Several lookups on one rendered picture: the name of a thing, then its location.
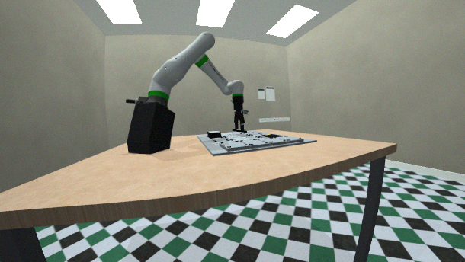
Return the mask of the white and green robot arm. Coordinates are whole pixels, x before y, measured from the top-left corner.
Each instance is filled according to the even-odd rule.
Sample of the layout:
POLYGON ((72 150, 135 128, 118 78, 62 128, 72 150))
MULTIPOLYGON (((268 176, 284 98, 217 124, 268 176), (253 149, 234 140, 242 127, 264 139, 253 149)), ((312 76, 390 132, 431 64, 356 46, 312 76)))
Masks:
POLYGON ((168 108, 168 99, 173 85, 183 79, 189 68, 195 64, 206 73, 219 87, 224 95, 232 95, 232 103, 244 103, 243 86, 240 80, 228 82, 216 69, 205 54, 215 44, 215 38, 210 32, 203 32, 185 50, 164 63, 152 77, 148 97, 136 100, 126 99, 126 103, 145 104, 158 102, 168 108))

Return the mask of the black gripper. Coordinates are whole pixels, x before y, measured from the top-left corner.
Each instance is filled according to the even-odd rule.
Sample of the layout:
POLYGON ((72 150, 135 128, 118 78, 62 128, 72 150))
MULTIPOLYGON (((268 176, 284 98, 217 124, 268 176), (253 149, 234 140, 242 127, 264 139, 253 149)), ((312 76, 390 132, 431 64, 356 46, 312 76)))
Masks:
POLYGON ((240 129, 241 129, 241 132, 244 132, 244 116, 243 116, 243 106, 242 106, 242 103, 237 103, 237 104, 233 104, 234 106, 234 110, 235 111, 235 116, 234 116, 234 123, 235 123, 235 129, 239 129, 238 128, 238 120, 240 121, 240 129))

